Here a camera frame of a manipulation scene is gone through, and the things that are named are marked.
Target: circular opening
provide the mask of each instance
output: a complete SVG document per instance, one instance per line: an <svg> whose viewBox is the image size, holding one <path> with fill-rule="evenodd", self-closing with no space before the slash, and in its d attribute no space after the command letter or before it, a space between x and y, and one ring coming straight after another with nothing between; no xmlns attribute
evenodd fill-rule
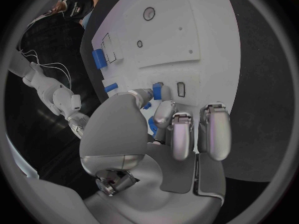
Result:
<svg viewBox="0 0 299 224"><path fill-rule="evenodd" d="M154 16L155 16L155 10L152 7L148 7L147 9L145 9L144 19L146 21L152 20Z"/></svg>
<svg viewBox="0 0 299 224"><path fill-rule="evenodd" d="M142 41L138 41L138 42L137 42L137 47L139 47L139 48L140 48L140 47L143 47Z"/></svg>

